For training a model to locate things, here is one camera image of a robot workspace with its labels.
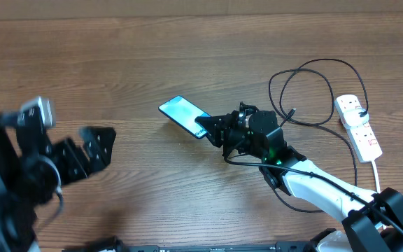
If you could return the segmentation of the Samsung Galaxy smartphone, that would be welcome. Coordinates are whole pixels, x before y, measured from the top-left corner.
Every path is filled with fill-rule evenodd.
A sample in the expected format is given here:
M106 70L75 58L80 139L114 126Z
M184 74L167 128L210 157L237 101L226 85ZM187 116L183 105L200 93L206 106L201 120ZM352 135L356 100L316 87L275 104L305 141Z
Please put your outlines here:
M180 95L160 105L159 111L197 139L208 134L195 119L210 115Z

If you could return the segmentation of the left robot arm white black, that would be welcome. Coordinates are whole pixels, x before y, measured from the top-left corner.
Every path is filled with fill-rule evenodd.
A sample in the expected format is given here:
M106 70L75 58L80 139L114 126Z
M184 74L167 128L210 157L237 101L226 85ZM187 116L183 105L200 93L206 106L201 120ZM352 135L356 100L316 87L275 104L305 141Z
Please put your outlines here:
M21 155L6 133L10 126ZM52 144L42 122L0 120L0 251L38 251L35 208L109 166L115 130L84 127L80 135L83 146L70 138Z

